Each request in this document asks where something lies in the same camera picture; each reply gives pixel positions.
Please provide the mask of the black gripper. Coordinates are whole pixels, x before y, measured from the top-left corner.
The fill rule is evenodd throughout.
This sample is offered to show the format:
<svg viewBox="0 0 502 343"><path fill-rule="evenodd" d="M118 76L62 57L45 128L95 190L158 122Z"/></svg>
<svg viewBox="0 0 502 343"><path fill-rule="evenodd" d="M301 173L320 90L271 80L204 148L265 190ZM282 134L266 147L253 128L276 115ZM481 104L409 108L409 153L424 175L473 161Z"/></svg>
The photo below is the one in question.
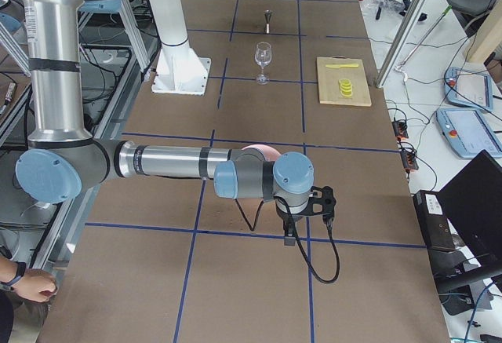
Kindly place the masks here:
<svg viewBox="0 0 502 343"><path fill-rule="evenodd" d="M284 245L285 246L295 246L295 234L294 226L290 225L292 222L296 224L304 216L298 213L288 213L286 207L281 203L276 204L276 212L278 216L282 219L283 229L284 229Z"/></svg>

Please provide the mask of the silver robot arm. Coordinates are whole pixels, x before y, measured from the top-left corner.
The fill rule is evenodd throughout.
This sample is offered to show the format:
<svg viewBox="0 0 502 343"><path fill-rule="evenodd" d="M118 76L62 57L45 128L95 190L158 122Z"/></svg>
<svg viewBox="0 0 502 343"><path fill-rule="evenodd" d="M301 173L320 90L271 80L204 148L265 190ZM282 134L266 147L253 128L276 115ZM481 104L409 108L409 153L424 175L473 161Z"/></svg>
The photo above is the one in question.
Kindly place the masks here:
<svg viewBox="0 0 502 343"><path fill-rule="evenodd" d="M274 202L285 242L299 242L296 222L312 212L314 168L298 152L268 146L242 150L137 145L98 140L84 125L78 11L116 12L122 0L22 0L35 130L16 163L34 199L61 203L116 177L136 175L213 182L219 197Z"/></svg>

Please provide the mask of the person hand with wristband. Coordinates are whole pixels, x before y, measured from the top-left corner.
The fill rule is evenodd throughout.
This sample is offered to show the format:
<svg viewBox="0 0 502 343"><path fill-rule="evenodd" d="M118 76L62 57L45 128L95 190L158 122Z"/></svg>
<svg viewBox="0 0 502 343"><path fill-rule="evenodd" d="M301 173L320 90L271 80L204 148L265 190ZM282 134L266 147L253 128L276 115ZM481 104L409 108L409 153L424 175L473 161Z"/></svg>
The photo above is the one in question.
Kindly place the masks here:
<svg viewBox="0 0 502 343"><path fill-rule="evenodd" d="M13 285L15 293L29 301L47 302L57 292L56 278L41 269L28 269Z"/></svg>

